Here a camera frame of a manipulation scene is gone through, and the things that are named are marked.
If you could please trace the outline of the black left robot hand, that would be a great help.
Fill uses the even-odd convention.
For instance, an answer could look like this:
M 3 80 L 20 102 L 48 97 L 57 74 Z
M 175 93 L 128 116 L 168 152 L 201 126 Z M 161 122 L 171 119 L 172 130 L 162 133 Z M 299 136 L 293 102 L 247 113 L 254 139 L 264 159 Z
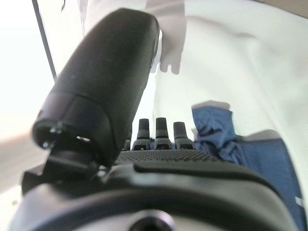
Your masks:
M 108 14 L 77 47 L 32 128 L 12 231 L 295 231 L 260 175 L 194 149 L 123 151 L 158 48 L 148 13 Z

